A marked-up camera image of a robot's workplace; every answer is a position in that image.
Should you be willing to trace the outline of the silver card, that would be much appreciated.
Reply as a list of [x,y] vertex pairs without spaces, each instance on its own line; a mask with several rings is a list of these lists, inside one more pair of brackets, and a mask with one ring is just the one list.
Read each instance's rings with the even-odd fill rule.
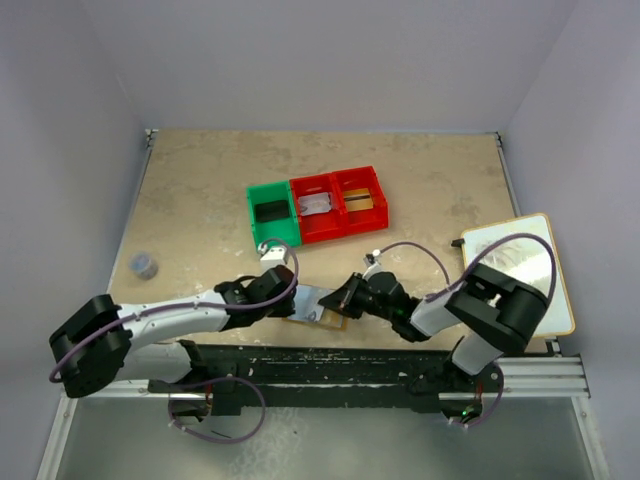
[[302,323],[318,323],[325,310],[319,304],[319,300],[332,292],[333,290],[328,288],[299,285],[294,296],[294,313],[287,319]]
[[328,192],[300,196],[297,202],[301,216],[325,214],[333,209],[332,196]]

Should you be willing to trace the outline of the green plastic bin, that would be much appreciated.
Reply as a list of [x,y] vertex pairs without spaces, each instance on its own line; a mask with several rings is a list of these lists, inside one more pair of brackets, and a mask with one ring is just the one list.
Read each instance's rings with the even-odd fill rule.
[[249,186],[246,198],[256,248],[273,237],[284,240],[293,248],[302,245],[299,221],[288,181]]

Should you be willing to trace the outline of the red bin with silver card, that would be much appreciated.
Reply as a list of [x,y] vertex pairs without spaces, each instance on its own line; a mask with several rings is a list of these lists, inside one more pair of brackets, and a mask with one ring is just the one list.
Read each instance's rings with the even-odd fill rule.
[[290,186],[304,244],[346,235],[346,207],[333,173],[294,178]]

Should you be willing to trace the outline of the red bin with gold card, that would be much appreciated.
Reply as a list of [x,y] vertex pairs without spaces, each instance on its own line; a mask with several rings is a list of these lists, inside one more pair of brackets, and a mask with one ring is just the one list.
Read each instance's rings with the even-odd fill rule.
[[331,177],[346,236],[389,227],[388,203],[373,166],[334,171]]

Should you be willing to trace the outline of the white board with wooden frame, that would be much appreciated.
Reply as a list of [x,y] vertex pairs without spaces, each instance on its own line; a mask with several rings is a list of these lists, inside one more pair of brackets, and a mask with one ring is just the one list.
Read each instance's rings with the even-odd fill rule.
[[[464,264],[468,265],[489,245],[517,233],[535,235],[542,238],[551,248],[556,247],[549,217],[544,213],[536,213],[463,231],[461,240]],[[534,333],[536,338],[566,336],[575,330],[575,319],[561,263],[559,259],[555,261],[554,296],[547,313]],[[511,240],[492,250],[481,262],[535,287],[544,294],[549,291],[550,257],[546,249],[534,240],[528,238]]]

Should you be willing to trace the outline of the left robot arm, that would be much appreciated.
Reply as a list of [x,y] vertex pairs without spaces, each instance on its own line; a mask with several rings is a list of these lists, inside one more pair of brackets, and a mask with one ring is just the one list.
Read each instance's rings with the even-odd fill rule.
[[294,311],[298,276],[287,267],[223,282],[191,297],[148,305],[90,299],[49,339],[56,364],[49,375],[70,398],[94,394],[115,381],[194,385],[211,372],[187,336],[247,328]]

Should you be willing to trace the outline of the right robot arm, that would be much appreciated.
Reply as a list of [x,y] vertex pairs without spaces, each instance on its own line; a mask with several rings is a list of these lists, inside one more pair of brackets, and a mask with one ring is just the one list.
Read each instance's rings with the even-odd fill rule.
[[410,296],[388,271],[354,273],[318,304],[347,318],[368,314],[387,320],[409,342],[426,341],[458,324],[469,329],[450,362],[478,375],[504,354],[522,353],[545,316],[549,299],[540,290],[478,264],[461,284],[422,300]]

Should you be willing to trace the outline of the gold card with black stripe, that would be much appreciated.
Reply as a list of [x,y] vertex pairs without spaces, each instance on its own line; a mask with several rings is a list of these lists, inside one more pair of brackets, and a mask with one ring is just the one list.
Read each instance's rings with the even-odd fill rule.
[[374,201],[368,188],[343,191],[343,201],[347,212],[358,212],[374,208]]

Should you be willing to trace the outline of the aluminium frame rail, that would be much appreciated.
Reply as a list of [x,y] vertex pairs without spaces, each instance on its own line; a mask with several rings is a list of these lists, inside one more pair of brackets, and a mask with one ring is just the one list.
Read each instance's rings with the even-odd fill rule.
[[[481,399],[489,400],[499,394],[510,398],[564,398],[585,397],[588,386],[582,362],[577,357],[553,357],[525,355],[497,360],[504,375],[504,385],[498,393],[489,393]],[[125,392],[135,387],[151,396],[170,396],[167,393],[152,393],[148,388],[150,380],[115,381],[104,389],[88,395],[98,396]]]

